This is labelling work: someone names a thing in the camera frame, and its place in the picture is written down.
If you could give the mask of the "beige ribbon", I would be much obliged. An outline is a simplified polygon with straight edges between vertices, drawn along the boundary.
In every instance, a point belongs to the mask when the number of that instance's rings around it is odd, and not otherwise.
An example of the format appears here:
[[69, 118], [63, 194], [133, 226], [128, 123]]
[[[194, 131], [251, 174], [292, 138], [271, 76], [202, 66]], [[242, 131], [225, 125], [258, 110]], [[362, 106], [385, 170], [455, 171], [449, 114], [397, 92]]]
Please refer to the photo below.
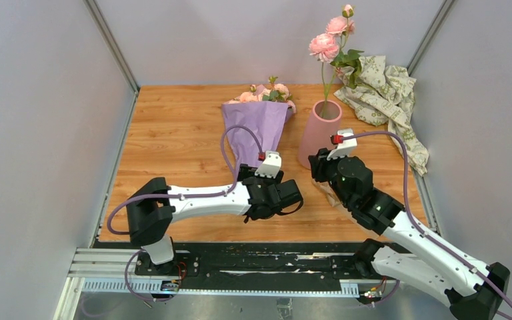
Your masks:
[[340, 211], [342, 214], [345, 214], [349, 217], [351, 216], [351, 212], [348, 211], [347, 208], [343, 206], [342, 202], [339, 200], [338, 196], [336, 196], [335, 192], [332, 190], [328, 182], [320, 183], [313, 181], [313, 185], [325, 195], [327, 201], [329, 202], [330, 206], [332, 206], [332, 208]]

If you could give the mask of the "pink cylindrical vase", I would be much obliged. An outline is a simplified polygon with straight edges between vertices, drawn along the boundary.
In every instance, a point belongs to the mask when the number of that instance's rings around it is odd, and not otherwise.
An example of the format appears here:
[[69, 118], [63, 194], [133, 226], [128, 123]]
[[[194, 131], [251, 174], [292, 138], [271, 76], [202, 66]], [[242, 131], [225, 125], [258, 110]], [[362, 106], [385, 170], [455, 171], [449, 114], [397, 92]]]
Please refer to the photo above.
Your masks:
[[336, 134], [342, 119], [341, 106], [332, 100], [321, 100], [311, 108], [299, 144], [297, 159], [310, 169], [308, 156], [315, 155], [321, 148], [332, 146], [330, 136]]

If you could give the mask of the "purple flower bouquet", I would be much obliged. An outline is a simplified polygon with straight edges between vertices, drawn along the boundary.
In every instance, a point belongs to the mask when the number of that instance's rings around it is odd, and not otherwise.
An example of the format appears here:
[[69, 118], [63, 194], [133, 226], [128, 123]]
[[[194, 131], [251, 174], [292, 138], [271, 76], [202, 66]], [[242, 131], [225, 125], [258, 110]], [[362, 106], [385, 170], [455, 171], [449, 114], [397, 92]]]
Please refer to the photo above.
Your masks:
[[259, 154], [277, 150], [284, 125], [296, 111], [289, 88], [276, 77], [222, 104], [225, 137], [235, 161], [259, 166]]

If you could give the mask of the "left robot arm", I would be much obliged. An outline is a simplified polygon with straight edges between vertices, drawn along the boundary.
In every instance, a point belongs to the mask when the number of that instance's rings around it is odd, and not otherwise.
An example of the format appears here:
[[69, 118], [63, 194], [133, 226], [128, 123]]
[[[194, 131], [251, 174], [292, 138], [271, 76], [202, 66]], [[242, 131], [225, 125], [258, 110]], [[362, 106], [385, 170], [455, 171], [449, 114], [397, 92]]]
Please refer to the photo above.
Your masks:
[[135, 269], [138, 275], [176, 275], [187, 262], [175, 252], [167, 230], [172, 223], [194, 217], [228, 214], [246, 221], [288, 215], [288, 207], [303, 206], [294, 180], [283, 172], [269, 176], [241, 164], [231, 185], [185, 188], [168, 185], [157, 177], [125, 202], [131, 243], [139, 246]]

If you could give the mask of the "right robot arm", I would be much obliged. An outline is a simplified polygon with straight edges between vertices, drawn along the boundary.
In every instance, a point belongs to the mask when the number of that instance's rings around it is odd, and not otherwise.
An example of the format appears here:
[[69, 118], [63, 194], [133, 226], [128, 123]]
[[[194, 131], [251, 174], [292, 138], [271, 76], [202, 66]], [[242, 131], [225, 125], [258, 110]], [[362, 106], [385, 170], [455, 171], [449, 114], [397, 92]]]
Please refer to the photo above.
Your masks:
[[362, 278], [387, 275], [416, 287], [448, 307], [456, 319], [492, 319], [509, 283], [503, 264], [488, 264], [444, 240], [408, 212], [407, 207], [373, 185], [373, 172], [358, 157], [336, 157], [322, 148], [308, 157], [311, 176], [327, 183], [351, 220], [403, 246], [403, 257], [373, 239], [364, 241], [354, 260]]

